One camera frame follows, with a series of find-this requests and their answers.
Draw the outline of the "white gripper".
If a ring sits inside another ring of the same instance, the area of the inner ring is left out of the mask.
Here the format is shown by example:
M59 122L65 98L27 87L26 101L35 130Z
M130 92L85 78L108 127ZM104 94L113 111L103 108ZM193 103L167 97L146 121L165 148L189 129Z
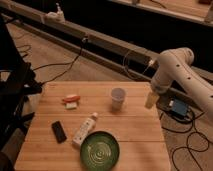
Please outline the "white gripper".
M151 80L151 89L153 92L148 93L147 100L145 103L145 107L147 109L151 109L156 104L156 102L159 99L158 94L164 94L168 90L168 87L163 86L160 83L158 83L155 79L152 79Z

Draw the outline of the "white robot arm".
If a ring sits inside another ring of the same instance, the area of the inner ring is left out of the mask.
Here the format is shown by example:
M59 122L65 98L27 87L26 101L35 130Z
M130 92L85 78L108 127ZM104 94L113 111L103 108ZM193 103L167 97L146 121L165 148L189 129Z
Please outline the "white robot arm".
M193 51L169 49L161 52L156 60L158 69L150 82L152 91L164 94L176 81L213 122L213 86L191 69Z

